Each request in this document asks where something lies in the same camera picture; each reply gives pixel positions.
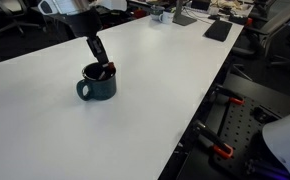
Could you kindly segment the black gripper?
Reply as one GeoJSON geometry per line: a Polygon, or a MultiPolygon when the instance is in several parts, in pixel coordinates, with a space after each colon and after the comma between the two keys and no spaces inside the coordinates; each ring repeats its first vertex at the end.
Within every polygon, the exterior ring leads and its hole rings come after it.
{"type": "Polygon", "coordinates": [[[76,37],[89,37],[87,43],[99,63],[106,64],[109,62],[102,41],[96,36],[97,32],[102,29],[102,23],[94,7],[75,15],[61,14],[61,17],[64,18],[76,37]]]}

